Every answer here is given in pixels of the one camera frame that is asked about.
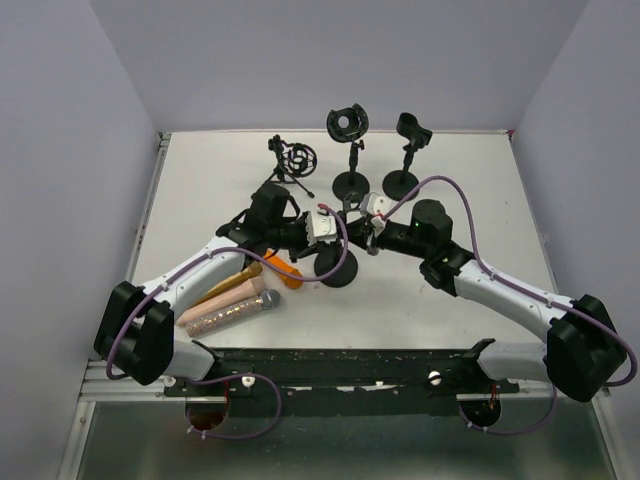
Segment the gold microphone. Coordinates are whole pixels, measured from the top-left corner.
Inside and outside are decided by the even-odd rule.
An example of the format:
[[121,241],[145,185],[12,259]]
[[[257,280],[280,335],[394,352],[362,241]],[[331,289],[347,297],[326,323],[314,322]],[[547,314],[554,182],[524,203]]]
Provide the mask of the gold microphone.
[[262,264],[259,262],[253,262],[248,267],[243,269],[241,272],[236,273],[225,280],[221,281],[217,285],[215,285],[212,289],[210,289],[203,297],[201,297],[198,301],[195,302],[196,305],[204,303],[221,293],[226,292],[227,290],[232,289],[240,285],[241,283],[255,278],[259,276],[263,271]]

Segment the silver glitter microphone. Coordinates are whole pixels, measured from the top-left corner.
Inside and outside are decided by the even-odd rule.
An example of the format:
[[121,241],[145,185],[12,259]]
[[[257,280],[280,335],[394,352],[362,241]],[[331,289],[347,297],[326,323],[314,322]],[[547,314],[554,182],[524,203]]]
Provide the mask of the silver glitter microphone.
[[263,310],[275,309],[280,301],[281,294],[277,290],[267,289],[252,298],[189,320],[184,324],[184,328],[189,337],[195,338],[258,314]]

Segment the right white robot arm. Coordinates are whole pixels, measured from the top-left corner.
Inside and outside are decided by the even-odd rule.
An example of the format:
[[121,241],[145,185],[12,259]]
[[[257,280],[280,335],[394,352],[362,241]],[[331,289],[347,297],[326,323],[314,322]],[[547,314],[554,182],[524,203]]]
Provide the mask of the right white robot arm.
[[360,217],[347,225],[351,243],[420,259],[419,271],[434,289],[483,305],[538,338],[536,344],[492,342],[464,362],[460,379],[480,392],[495,380],[548,381],[569,398],[588,402],[607,386],[628,357],[603,302],[555,295],[503,274],[452,239],[453,221],[436,200],[420,200],[408,224],[384,219],[386,197],[365,197]]

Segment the pink microphone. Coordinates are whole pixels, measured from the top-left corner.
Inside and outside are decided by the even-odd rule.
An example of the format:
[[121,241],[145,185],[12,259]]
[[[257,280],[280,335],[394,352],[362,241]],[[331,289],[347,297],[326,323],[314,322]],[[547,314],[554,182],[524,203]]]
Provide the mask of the pink microphone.
[[240,301],[258,296],[267,288],[266,282],[261,277],[249,279],[220,295],[206,300],[198,305],[189,308],[176,322],[179,327],[184,326],[189,321],[200,318],[211,312],[223,309]]

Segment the black tripod shock mount stand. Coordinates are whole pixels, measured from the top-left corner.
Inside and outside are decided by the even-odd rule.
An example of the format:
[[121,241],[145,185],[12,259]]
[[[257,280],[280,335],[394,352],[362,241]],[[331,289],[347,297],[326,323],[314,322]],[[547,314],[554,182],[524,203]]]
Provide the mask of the black tripod shock mount stand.
[[275,155],[276,166],[265,182],[294,184],[309,198],[314,198],[314,193],[301,183],[301,179],[312,175],[317,169],[318,157],[315,150],[304,143],[288,143],[278,134],[268,140],[268,150]]

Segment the black round base shock stand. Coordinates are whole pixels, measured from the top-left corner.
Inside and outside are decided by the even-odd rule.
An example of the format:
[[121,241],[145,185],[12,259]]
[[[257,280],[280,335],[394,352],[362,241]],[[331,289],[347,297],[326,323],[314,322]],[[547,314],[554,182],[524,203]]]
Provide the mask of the black round base shock stand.
[[358,103],[330,110],[326,118],[326,129],[334,142],[350,145],[348,170],[334,178],[332,192],[339,200],[361,200],[370,192],[368,179],[357,171],[359,153],[365,148],[362,137],[369,129],[368,115]]

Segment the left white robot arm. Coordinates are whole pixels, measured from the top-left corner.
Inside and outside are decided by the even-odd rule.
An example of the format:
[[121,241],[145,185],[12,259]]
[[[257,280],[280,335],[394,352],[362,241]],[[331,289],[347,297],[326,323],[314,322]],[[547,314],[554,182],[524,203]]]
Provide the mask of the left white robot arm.
[[212,287],[267,250],[306,248],[299,214],[286,188],[264,184],[251,195],[249,208],[219,227],[189,259],[142,285],[123,281],[114,287],[94,340],[107,377],[149,385],[168,375],[187,379],[201,395],[214,393],[222,372],[213,354],[177,341],[174,325]]

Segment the orange microphone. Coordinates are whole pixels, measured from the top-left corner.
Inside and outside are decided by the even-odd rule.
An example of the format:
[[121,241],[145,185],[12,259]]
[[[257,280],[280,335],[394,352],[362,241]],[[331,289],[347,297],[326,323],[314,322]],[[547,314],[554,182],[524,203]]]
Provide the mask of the orange microphone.
[[264,255],[267,266],[277,275],[281,282],[291,290],[302,287],[301,273],[292,265],[281,259],[276,250],[268,249]]

